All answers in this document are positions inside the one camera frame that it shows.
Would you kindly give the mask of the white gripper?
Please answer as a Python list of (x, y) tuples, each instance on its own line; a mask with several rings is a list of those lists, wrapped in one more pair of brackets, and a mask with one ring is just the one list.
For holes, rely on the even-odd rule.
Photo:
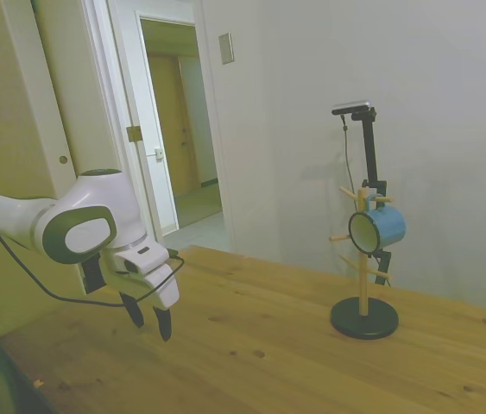
[(168, 251), (155, 241), (132, 243), (122, 248), (101, 251), (104, 261), (104, 281), (120, 292), (125, 310), (140, 329), (144, 316), (136, 298), (150, 292), (148, 299), (158, 322), (161, 338), (170, 340), (173, 332), (171, 308), (180, 298), (173, 269), (168, 265)]

